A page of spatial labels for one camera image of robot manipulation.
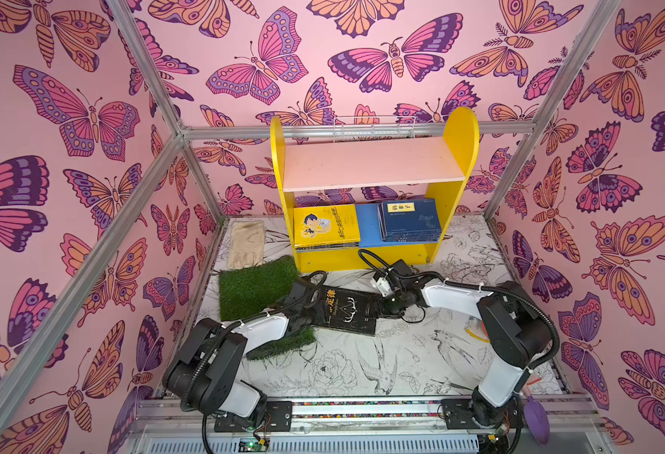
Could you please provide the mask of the black book gold title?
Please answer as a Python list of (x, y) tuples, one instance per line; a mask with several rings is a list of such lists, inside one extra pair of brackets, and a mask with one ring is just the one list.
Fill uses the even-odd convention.
[(373, 337), (382, 297), (378, 293), (323, 286), (313, 326)]

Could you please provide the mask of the yellow black book bottom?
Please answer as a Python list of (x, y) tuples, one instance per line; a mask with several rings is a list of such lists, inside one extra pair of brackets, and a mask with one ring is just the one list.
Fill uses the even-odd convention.
[(354, 204), (297, 207), (293, 219), (295, 246), (361, 240)]

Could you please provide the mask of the dark portrait cover book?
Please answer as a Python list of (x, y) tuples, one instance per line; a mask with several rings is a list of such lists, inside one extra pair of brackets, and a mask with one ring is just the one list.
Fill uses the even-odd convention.
[(294, 246), (294, 249), (298, 252), (313, 252), (313, 251), (334, 251), (334, 250), (343, 250), (343, 249), (356, 249), (359, 248), (359, 241), (355, 242), (346, 242), (346, 243), (331, 243), (331, 244), (309, 244)]

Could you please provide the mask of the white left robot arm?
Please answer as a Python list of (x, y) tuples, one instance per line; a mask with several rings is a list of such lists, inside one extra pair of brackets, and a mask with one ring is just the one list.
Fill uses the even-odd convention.
[(318, 271), (298, 278), (275, 308), (259, 314), (227, 323), (205, 318), (194, 325), (162, 378), (163, 387), (180, 398), (181, 410), (233, 414), (257, 425), (267, 396), (238, 378), (241, 361), (266, 344), (311, 327), (327, 276)]

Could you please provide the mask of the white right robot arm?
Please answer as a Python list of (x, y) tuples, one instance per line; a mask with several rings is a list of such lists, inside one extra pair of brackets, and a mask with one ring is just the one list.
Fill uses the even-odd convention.
[(559, 353), (559, 331), (522, 287), (458, 283), (437, 272), (413, 272), (403, 261), (375, 269), (383, 280), (379, 314), (400, 315), (410, 306), (445, 309), (480, 321), (494, 352), (473, 389), (474, 410), (502, 410), (542, 364)]

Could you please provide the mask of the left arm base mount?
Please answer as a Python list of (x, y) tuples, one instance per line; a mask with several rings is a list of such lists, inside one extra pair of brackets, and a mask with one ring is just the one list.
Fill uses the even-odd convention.
[(217, 418), (213, 429), (215, 432), (289, 432), (292, 427), (294, 403), (289, 400), (262, 399), (249, 416), (238, 416), (227, 412), (224, 417)]

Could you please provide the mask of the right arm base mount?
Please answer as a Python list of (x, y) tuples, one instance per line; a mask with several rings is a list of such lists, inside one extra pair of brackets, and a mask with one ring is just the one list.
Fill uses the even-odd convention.
[(514, 395), (501, 407), (493, 406), (479, 393), (444, 398), (438, 406), (438, 417), (447, 429), (495, 432), (523, 427), (520, 399)]

